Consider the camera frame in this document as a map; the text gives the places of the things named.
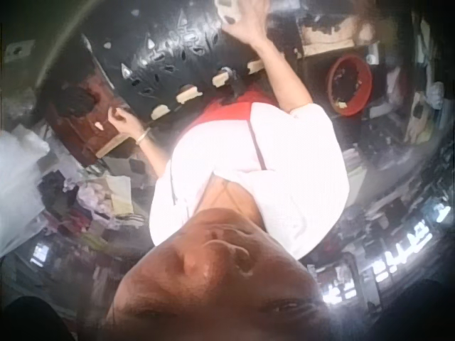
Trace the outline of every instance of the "woman's arm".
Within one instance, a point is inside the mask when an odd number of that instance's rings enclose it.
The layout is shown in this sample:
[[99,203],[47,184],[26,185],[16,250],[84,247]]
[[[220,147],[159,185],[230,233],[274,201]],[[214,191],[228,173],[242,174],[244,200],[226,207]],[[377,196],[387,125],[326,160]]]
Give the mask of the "woman's arm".
[[[117,128],[120,133],[126,134],[137,141],[145,134],[141,122],[129,112],[120,108],[110,108],[108,112],[109,122]],[[151,167],[160,178],[166,169],[169,157],[166,152],[158,147],[150,137],[145,136],[139,143]]]
[[238,0],[242,18],[223,30],[250,45],[262,59],[279,106],[286,112],[313,103],[291,66],[267,37],[269,0]]

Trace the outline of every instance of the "red cloth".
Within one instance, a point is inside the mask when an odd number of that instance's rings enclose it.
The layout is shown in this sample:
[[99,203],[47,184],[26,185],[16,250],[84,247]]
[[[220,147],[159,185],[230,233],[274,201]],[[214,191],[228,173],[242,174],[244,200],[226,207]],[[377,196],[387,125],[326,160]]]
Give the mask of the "red cloth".
[[181,134],[181,137],[193,127],[211,121],[250,120],[251,106],[253,103],[275,103],[263,92],[256,89],[249,89],[242,96],[237,98],[236,103],[223,106],[221,99],[213,100],[193,123],[191,123]]

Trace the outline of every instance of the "bracelet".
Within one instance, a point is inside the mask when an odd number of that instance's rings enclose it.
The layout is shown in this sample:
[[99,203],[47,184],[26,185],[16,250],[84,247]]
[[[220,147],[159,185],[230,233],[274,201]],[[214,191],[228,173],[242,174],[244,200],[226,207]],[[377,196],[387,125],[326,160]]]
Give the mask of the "bracelet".
[[147,134],[149,133],[150,131],[150,127],[146,129],[146,131],[136,140],[136,145],[138,146],[142,140],[145,139],[145,137],[147,136]]

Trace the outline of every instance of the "hand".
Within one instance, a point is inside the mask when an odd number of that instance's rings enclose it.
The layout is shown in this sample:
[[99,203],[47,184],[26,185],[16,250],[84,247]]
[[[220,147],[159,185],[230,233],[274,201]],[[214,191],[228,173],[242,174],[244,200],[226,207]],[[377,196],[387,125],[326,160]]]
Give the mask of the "hand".
[[145,132],[141,122],[133,115],[121,108],[109,108],[107,112],[109,122],[119,131],[137,141]]
[[242,18],[232,25],[223,25],[224,32],[255,48],[267,39],[267,14],[270,0],[238,0]]

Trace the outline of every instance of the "eye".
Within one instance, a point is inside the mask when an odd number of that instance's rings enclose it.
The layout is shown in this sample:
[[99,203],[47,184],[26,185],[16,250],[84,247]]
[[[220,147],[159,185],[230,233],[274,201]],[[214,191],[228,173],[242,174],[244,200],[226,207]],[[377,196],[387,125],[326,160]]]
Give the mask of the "eye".
[[267,304],[262,311],[266,313],[288,313],[298,311],[304,313],[316,308],[316,304],[307,300],[281,300]]

